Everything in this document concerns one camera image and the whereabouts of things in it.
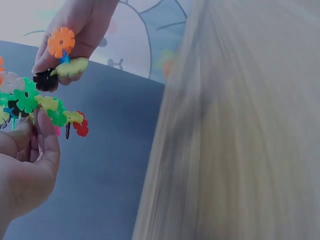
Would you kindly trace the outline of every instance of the fingernail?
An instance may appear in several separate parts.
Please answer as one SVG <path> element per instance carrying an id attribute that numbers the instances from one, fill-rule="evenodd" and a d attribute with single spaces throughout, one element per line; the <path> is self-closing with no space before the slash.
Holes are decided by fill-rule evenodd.
<path id="1" fill-rule="evenodd" d="M 46 111 L 44 110 L 44 108 L 43 108 L 42 106 L 39 108 L 39 113 L 47 114 Z"/>

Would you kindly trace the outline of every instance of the blurred object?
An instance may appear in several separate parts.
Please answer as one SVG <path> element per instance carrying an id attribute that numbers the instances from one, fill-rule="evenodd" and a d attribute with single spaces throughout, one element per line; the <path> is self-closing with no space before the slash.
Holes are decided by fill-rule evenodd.
<path id="1" fill-rule="evenodd" d="M 320 14 L 307 2 L 196 1 L 133 240 L 319 239 Z"/>

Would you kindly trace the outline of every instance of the toy flower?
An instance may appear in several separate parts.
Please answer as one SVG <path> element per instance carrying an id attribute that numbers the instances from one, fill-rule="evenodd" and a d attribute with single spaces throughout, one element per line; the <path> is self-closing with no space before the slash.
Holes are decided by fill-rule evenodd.
<path id="1" fill-rule="evenodd" d="M 63 114 L 66 116 L 68 123 L 81 124 L 85 118 L 82 114 L 80 114 L 77 111 L 74 111 L 74 112 L 64 111 Z"/>
<path id="2" fill-rule="evenodd" d="M 38 105 L 42 105 L 45 110 L 56 111 L 58 108 L 58 101 L 50 96 L 35 96 L 34 99 L 38 102 Z"/>
<path id="3" fill-rule="evenodd" d="M 86 116 L 82 112 L 78 111 L 78 113 L 80 113 L 83 116 L 83 121 L 82 123 L 74 122 L 73 127 L 79 136 L 85 137 L 89 133 L 88 120 L 86 119 Z"/>
<path id="4" fill-rule="evenodd" d="M 14 72 L 0 72 L 0 78 L 2 79 L 1 92 L 12 94 L 14 90 L 24 91 L 26 84 L 22 77 L 19 77 L 18 74 Z"/>
<path id="5" fill-rule="evenodd" d="M 51 118 L 53 125 L 63 127 L 67 123 L 67 117 L 64 115 L 66 109 L 60 99 L 54 98 L 58 102 L 58 107 L 55 111 L 47 110 L 48 116 Z"/>
<path id="6" fill-rule="evenodd" d="M 70 54 L 75 44 L 74 32 L 67 27 L 61 27 L 53 31 L 48 39 L 48 51 L 55 58 L 61 59 L 64 56 L 64 51 Z"/>
<path id="7" fill-rule="evenodd" d="M 16 97 L 18 102 L 16 103 L 17 107 L 21 110 L 30 114 L 37 108 L 38 102 L 35 100 L 35 96 L 39 95 L 39 92 L 36 90 L 36 84 L 33 81 L 30 81 L 29 78 L 23 78 L 25 82 L 25 90 L 14 90 L 13 95 Z"/>
<path id="8" fill-rule="evenodd" d="M 0 56 L 0 72 L 4 72 L 5 71 L 5 68 L 2 66 L 4 64 L 4 60 L 3 58 Z"/>
<path id="9" fill-rule="evenodd" d="M 8 122 L 10 119 L 10 113 L 4 111 L 5 106 L 0 106 L 0 125 Z"/>
<path id="10" fill-rule="evenodd" d="M 54 73 L 60 77 L 71 77 L 78 73 L 83 73 L 88 67 L 89 59 L 85 57 L 78 57 L 72 59 L 70 63 L 62 63 L 56 67 Z"/>
<path id="11" fill-rule="evenodd" d="M 51 91 L 58 87 L 58 75 L 52 74 L 53 68 L 47 71 L 36 73 L 33 76 L 33 81 L 36 83 L 36 89 L 40 91 Z"/>

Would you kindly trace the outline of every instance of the yellow snowflake piece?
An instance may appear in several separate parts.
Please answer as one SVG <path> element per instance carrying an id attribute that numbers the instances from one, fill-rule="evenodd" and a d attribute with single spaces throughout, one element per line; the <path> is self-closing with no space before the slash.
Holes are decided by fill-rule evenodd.
<path id="1" fill-rule="evenodd" d="M 40 104 L 45 110 L 56 111 L 58 108 L 58 101 L 54 100 L 50 96 L 35 96 L 34 99 Z"/>
<path id="2" fill-rule="evenodd" d="M 70 63 L 62 63 L 56 67 L 53 73 L 51 74 L 58 74 L 61 77 L 71 77 L 78 73 L 83 73 L 86 68 L 88 67 L 89 59 L 85 57 L 78 57 L 72 59 Z"/>
<path id="3" fill-rule="evenodd" d="M 64 111 L 63 115 L 66 116 L 68 123 L 81 124 L 84 121 L 84 116 L 77 111 L 74 111 L 74 112 Z"/>
<path id="4" fill-rule="evenodd" d="M 10 118 L 10 114 L 7 112 L 4 112 L 4 108 L 5 106 L 0 106 L 0 125 L 4 124 Z"/>

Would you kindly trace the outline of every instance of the gray mat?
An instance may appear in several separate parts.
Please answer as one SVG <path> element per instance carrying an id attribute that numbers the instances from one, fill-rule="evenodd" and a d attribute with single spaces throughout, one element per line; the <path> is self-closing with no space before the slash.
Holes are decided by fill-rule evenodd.
<path id="1" fill-rule="evenodd" d="M 37 49 L 0 41 L 7 72 L 31 77 Z M 82 111 L 89 135 L 64 139 L 49 200 L 15 220 L 5 240 L 130 240 L 164 86 L 98 63 L 54 96 Z"/>

